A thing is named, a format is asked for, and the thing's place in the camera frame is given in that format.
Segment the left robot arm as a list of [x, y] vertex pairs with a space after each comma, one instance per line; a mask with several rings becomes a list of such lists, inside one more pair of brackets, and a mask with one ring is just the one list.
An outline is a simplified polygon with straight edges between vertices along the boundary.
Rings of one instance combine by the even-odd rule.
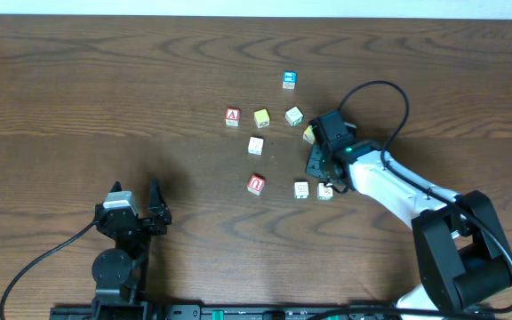
[[92, 319], [158, 319], [162, 308], [146, 300], [145, 288], [151, 238], [167, 233], [172, 214], [154, 179], [149, 189], [149, 217], [139, 216], [132, 192], [116, 182], [103, 202], [95, 205], [93, 223], [115, 242], [92, 264], [96, 283]]

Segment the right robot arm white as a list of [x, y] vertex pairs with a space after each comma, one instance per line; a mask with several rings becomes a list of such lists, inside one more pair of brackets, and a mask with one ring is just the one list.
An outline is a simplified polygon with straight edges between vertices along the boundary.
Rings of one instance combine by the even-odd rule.
[[[464, 314], [512, 287], [512, 251], [492, 201], [461, 195], [410, 171], [372, 141], [314, 144], [308, 175], [339, 193], [374, 199], [412, 231], [420, 285], [397, 302], [425, 316]], [[512, 311], [512, 304], [504, 312]]]

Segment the red U block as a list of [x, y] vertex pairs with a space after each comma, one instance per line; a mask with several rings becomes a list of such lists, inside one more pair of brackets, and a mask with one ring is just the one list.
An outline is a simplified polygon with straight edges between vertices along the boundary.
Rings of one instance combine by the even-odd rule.
[[247, 184], [247, 190], [259, 196], [264, 189], [266, 181], [258, 175], [252, 175]]

